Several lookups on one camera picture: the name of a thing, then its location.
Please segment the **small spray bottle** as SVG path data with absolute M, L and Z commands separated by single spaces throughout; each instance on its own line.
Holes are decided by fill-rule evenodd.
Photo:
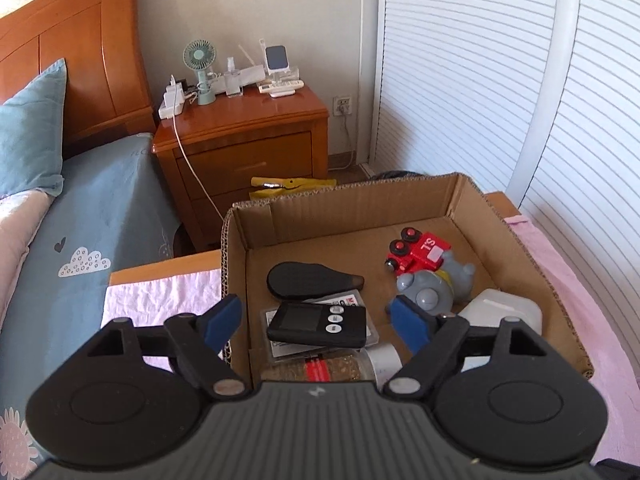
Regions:
M 243 87 L 241 73 L 235 66 L 233 56 L 229 56 L 227 58 L 227 70 L 224 72 L 224 85 L 226 86 L 226 95 L 228 98 L 242 96 Z

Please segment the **yellow object on floor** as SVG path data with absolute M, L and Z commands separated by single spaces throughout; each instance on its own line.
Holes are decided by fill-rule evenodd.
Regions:
M 254 177 L 250 180 L 252 190 L 251 200 L 262 200 L 263 198 L 303 193 L 322 188 L 334 188 L 335 179 L 313 179 L 313 178 L 264 178 Z

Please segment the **white louvered closet door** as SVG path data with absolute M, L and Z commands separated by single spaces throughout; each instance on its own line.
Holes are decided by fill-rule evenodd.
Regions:
M 531 218 L 639 359 L 639 0 L 380 0 L 370 163 Z

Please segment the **pink cloth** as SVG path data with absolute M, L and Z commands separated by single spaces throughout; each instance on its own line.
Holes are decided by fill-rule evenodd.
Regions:
M 594 368 L 590 382 L 604 397 L 608 426 L 594 459 L 639 463 L 639 386 L 614 330 L 597 303 L 548 238 L 518 214 L 506 223 L 524 244 L 558 294 Z M 102 324 L 131 318 L 134 325 L 158 325 L 182 312 L 200 314 L 221 294 L 218 250 L 118 271 L 111 276 Z

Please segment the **white smart display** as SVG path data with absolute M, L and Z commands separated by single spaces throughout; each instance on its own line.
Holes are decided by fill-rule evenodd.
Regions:
M 287 73 L 290 69 L 288 62 L 288 52 L 282 44 L 264 47 L 264 57 L 266 71 L 269 76 L 276 76 Z

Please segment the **white power strip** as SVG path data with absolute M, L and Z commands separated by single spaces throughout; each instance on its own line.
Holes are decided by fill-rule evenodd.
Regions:
M 158 117 L 165 120 L 180 115 L 185 100 L 182 83 L 176 81 L 175 76 L 171 76 L 169 84 L 165 88 L 163 102 L 158 109 Z

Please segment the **black digital timer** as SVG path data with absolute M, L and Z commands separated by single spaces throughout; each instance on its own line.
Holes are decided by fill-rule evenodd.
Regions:
M 367 342 L 367 311 L 361 306 L 285 301 L 266 333 L 274 342 L 359 349 Z

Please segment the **white remote control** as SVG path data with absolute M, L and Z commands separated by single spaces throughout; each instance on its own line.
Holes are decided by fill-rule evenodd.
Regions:
M 273 99 L 292 96 L 297 90 L 302 90 L 304 87 L 305 84 L 300 79 L 267 81 L 257 86 L 260 94 L 268 94 Z

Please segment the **grey elephant toy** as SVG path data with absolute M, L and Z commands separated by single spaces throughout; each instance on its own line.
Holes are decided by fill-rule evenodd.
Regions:
M 396 278 L 396 288 L 431 315 L 451 313 L 456 304 L 470 299 L 475 272 L 473 263 L 460 263 L 454 253 L 447 250 L 442 254 L 442 264 L 437 271 L 400 274 Z

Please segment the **white medical bottle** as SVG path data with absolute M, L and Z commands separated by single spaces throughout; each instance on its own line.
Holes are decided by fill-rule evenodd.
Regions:
M 522 296 L 485 289 L 460 312 L 472 326 L 498 327 L 503 318 L 518 318 L 542 334 L 542 312 L 535 301 Z

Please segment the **fish oil capsule bottle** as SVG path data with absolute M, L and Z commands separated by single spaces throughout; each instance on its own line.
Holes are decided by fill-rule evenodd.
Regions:
M 402 367 L 392 344 L 362 349 L 321 351 L 267 366 L 261 380 L 270 382 L 373 382 L 381 389 Z

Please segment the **wooden headboard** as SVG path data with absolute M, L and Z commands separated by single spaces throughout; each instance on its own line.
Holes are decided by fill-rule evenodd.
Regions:
M 32 0 L 2 18 L 2 99 L 59 58 L 67 66 L 66 155 L 154 130 L 138 0 Z

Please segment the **blue pillow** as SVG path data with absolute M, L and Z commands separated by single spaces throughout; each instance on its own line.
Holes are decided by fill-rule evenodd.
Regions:
M 60 58 L 1 105 L 1 195 L 63 191 L 67 66 Z

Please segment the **wooden nightstand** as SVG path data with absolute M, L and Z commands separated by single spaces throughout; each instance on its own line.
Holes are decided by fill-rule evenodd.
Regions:
M 324 179 L 328 121 L 308 88 L 277 99 L 249 88 L 162 120 L 153 152 L 195 249 L 219 245 L 222 217 L 250 198 L 254 177 Z

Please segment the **brown cardboard box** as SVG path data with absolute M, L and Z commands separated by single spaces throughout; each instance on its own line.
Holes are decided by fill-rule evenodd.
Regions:
M 471 270 L 473 287 L 454 302 L 456 310 L 488 288 L 532 300 L 540 307 L 546 341 L 578 373 L 594 374 L 559 294 L 464 174 L 367 181 L 233 205 L 221 233 L 222 290 L 245 304 L 230 342 L 230 364 L 251 384 L 272 359 L 266 313 L 280 301 L 267 276 L 285 261 L 361 276 L 360 297 L 370 320 L 404 360 L 409 351 L 387 315 L 398 276 L 438 273 L 450 292 L 459 270 Z

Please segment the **red toy fire truck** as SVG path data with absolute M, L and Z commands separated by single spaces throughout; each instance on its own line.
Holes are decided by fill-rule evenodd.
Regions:
M 451 245 L 435 234 L 406 226 L 400 237 L 390 242 L 384 264 L 396 276 L 421 270 L 435 272 L 442 266 L 442 255 L 450 249 Z

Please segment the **black oval case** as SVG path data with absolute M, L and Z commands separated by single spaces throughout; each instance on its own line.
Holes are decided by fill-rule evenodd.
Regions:
M 272 296 L 284 301 L 302 301 L 363 289 L 364 277 L 334 270 L 320 263 L 285 261 L 271 268 L 266 277 Z

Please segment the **green desk fan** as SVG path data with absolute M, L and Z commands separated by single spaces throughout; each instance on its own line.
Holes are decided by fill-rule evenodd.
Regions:
M 193 40 L 183 50 L 183 63 L 187 68 L 193 70 L 196 76 L 198 105 L 208 105 L 215 101 L 207 71 L 216 61 L 216 57 L 217 49 L 210 41 L 205 39 Z

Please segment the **blue bed sheet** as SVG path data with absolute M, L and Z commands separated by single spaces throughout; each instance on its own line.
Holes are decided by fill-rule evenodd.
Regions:
M 42 460 L 25 422 L 30 395 L 101 326 L 113 272 L 174 254 L 179 220 L 152 136 L 66 160 L 64 186 L 30 245 L 1 327 L 1 475 Z

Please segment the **wall power outlet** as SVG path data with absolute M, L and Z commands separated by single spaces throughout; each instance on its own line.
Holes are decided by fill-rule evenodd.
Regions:
M 336 117 L 345 117 L 352 114 L 352 97 L 351 96 L 334 96 L 333 98 L 333 115 Z

